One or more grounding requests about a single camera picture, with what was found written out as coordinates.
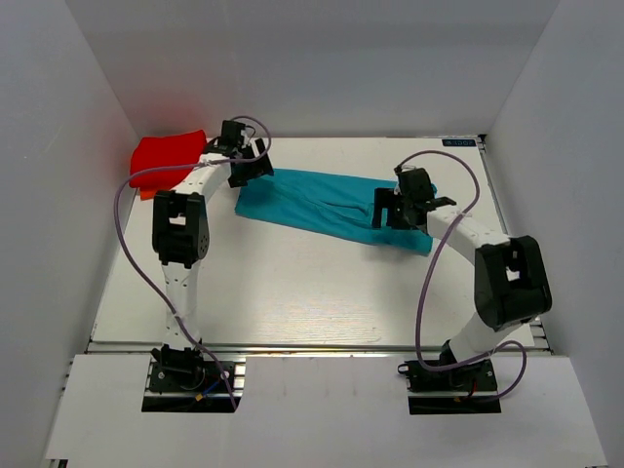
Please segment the teal t-shirt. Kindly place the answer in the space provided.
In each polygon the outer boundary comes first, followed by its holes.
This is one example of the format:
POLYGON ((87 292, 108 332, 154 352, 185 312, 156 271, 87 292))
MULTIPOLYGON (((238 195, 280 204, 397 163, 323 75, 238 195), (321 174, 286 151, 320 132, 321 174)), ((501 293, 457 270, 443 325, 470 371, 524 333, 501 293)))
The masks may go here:
POLYGON ((355 243, 428 255, 431 237, 418 230, 371 227, 374 190, 393 180, 276 169, 240 189, 235 214, 355 243))

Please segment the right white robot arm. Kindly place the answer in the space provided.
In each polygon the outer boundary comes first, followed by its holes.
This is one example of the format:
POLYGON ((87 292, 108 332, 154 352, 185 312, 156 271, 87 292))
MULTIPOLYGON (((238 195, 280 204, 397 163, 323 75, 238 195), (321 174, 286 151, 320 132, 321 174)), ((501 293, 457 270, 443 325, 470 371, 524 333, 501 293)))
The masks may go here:
POLYGON ((512 345, 509 334, 552 307, 552 295, 537 241, 510 237, 487 228, 460 210, 449 197, 437 197, 428 173, 397 167, 398 185, 374 192, 372 226, 417 230, 438 240, 419 294, 414 337, 419 339, 426 297, 443 248, 450 247, 474 268, 475 311, 461 331, 443 346, 436 365, 449 387, 460 389, 476 375, 475 363, 512 345))

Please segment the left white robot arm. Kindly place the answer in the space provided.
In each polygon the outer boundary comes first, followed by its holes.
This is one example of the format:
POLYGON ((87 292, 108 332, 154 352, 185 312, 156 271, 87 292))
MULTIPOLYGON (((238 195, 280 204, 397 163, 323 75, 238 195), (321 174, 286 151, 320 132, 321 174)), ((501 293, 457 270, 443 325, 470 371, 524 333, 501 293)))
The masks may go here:
POLYGON ((152 248, 162 267, 164 297, 172 313, 163 343, 171 348, 205 350, 197 300, 201 263, 211 241, 208 204, 222 185, 240 188, 274 175, 268 155, 272 140, 254 135, 264 128, 251 116, 224 120, 220 134, 206 143, 188 175, 153 198, 152 248))

